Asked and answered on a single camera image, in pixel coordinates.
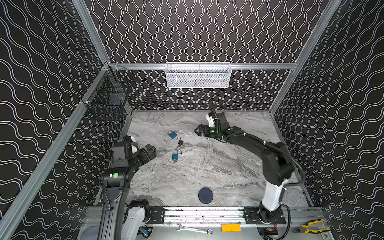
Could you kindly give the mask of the blue padlock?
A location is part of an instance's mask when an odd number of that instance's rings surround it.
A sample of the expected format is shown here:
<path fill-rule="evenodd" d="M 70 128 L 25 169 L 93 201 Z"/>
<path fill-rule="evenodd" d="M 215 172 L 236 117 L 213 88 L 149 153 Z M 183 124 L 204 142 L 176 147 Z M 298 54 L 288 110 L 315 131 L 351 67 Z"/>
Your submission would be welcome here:
<path fill-rule="evenodd" d="M 182 150 L 177 149 L 174 154 L 172 154 L 172 161 L 176 163 L 179 160 L 179 155 L 182 154 Z"/>
<path fill-rule="evenodd" d="M 175 139 L 178 136 L 177 131 L 168 131 L 167 134 L 171 139 Z"/>

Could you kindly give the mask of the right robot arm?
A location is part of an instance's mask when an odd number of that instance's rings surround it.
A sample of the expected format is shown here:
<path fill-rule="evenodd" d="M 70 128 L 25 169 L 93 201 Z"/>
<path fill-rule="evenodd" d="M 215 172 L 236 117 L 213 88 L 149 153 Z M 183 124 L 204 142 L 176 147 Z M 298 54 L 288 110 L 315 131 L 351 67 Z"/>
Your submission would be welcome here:
<path fill-rule="evenodd" d="M 195 129 L 198 136 L 242 147 L 262 160 L 266 188 L 257 215 L 264 223 L 273 222 L 283 205 L 285 189 L 304 183 L 303 168 L 283 143 L 268 142 L 237 126 L 230 126 L 225 113 L 211 110 L 206 119 L 207 125 L 198 125 Z"/>

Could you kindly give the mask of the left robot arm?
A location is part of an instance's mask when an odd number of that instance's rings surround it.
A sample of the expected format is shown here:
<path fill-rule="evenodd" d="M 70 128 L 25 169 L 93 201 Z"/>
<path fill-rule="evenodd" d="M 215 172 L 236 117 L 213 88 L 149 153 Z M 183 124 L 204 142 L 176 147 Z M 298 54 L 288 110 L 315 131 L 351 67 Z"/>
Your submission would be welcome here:
<path fill-rule="evenodd" d="M 143 148 L 130 139 L 116 143 L 113 148 L 113 162 L 101 176 L 102 217 L 98 240 L 134 240 L 138 234 L 148 237 L 145 225 L 151 221 L 147 200 L 127 202 L 131 181 L 143 165 L 157 156 L 156 148 Z"/>

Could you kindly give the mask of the dark round disc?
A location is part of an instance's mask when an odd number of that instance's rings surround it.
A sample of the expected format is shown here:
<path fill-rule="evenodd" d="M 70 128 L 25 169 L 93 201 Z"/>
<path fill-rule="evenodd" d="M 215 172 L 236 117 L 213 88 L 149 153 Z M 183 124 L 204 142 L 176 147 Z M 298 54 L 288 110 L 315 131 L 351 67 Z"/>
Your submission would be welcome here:
<path fill-rule="evenodd" d="M 213 194 L 211 189 L 209 189 L 209 188 L 202 188 L 199 191 L 198 198 L 199 198 L 199 201 L 202 204 L 206 204 L 207 205 L 207 204 L 210 204 L 213 201 L 214 194 Z"/>

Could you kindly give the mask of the grey cloth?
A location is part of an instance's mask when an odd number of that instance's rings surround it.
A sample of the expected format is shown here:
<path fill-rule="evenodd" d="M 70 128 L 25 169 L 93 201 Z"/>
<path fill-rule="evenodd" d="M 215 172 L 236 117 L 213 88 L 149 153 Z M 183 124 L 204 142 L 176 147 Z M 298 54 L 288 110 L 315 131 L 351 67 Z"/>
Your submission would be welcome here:
<path fill-rule="evenodd" d="M 92 226 L 85 229 L 81 235 L 80 240 L 97 240 L 99 235 L 100 226 Z"/>

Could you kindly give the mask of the yellow label block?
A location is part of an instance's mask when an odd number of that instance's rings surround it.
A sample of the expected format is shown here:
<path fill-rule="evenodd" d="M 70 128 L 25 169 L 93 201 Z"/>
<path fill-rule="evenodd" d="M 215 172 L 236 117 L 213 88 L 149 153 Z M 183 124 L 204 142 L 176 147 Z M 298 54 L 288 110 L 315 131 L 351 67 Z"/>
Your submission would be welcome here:
<path fill-rule="evenodd" d="M 223 233 L 241 232 L 240 224 L 225 224 L 221 225 Z"/>

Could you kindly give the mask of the steel wrench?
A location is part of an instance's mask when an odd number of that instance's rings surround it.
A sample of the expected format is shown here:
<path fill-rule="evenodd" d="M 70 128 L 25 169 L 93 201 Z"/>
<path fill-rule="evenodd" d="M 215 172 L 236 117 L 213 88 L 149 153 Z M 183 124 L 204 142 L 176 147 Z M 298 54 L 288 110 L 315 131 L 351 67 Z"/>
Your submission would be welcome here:
<path fill-rule="evenodd" d="M 193 228 L 193 227 L 186 227 L 181 224 L 177 224 L 178 229 L 177 231 L 189 231 L 189 232 L 194 232 L 194 233 L 203 233 L 207 235 L 212 235 L 213 230 L 212 229 L 199 229 L 199 228 Z"/>

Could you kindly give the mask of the yellow handled pliers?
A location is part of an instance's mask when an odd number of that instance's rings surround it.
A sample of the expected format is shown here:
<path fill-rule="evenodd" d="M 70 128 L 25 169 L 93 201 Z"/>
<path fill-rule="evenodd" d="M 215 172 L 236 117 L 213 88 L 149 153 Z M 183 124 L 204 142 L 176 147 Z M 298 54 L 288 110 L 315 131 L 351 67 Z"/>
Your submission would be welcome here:
<path fill-rule="evenodd" d="M 323 223 L 325 220 L 324 219 L 317 219 L 317 220 L 312 220 L 304 225 L 301 225 L 294 230 L 292 230 L 293 233 L 295 234 L 320 234 L 324 232 L 329 232 L 330 228 L 328 227 L 323 227 L 320 229 L 314 229 L 313 225 Z"/>

